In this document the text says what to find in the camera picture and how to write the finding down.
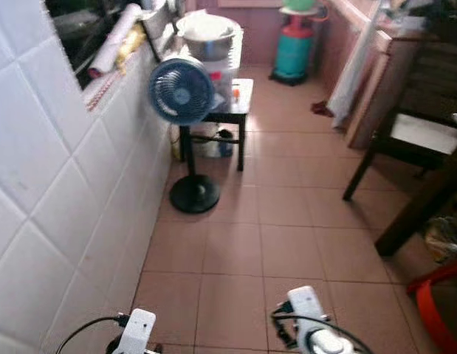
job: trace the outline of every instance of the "metal pot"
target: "metal pot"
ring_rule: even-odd
[[[218,61],[225,59],[233,45],[233,38],[241,31],[239,24],[228,20],[230,23],[230,30],[228,33],[223,34],[212,41],[197,40],[186,34],[186,27],[189,26],[188,20],[190,19],[182,18],[177,22],[177,27],[182,33],[184,42],[189,48],[190,55],[200,61]]]

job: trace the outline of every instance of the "stool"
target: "stool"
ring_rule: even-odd
[[[227,142],[230,144],[239,144],[238,149],[238,171],[243,170],[244,166],[244,142],[246,139],[246,118],[250,112],[251,97],[252,97],[252,79],[233,79],[233,89],[238,89],[239,98],[233,99],[231,106],[225,111],[213,111],[210,112],[202,122],[214,122],[214,123],[227,123],[238,125],[238,139],[228,138],[216,138],[211,136],[203,136],[191,134],[191,138],[197,138],[199,140],[213,141],[213,142]],[[182,138],[184,130],[179,128],[179,135]],[[181,156],[181,162],[185,161],[184,145],[182,144],[183,139],[180,139],[179,150]]]
[[[425,328],[444,354],[457,354],[457,340],[448,330],[436,309],[431,287],[436,282],[452,277],[457,277],[457,261],[414,280],[407,287],[408,294],[416,293],[420,317]]]

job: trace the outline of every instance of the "white curtain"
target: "white curtain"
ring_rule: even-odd
[[[341,73],[340,79],[331,94],[327,108],[334,114],[333,128],[339,128],[343,120],[349,113],[351,103],[354,99],[361,80],[362,68],[365,65],[368,45],[374,33],[376,32],[376,22],[381,12],[382,0],[379,0],[379,5],[373,14],[369,23],[362,29],[360,37],[351,52],[348,62]]]

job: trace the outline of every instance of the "plastic bag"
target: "plastic bag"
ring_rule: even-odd
[[[437,263],[457,258],[457,214],[431,219],[423,236]]]

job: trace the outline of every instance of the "blue fan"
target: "blue fan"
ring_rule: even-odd
[[[151,73],[148,93],[161,118],[181,126],[180,139],[187,154],[189,174],[171,188],[171,203],[182,212],[206,212],[218,203],[220,187],[207,176],[196,174],[189,126],[201,122],[210,111],[212,81],[197,59],[171,58]]]

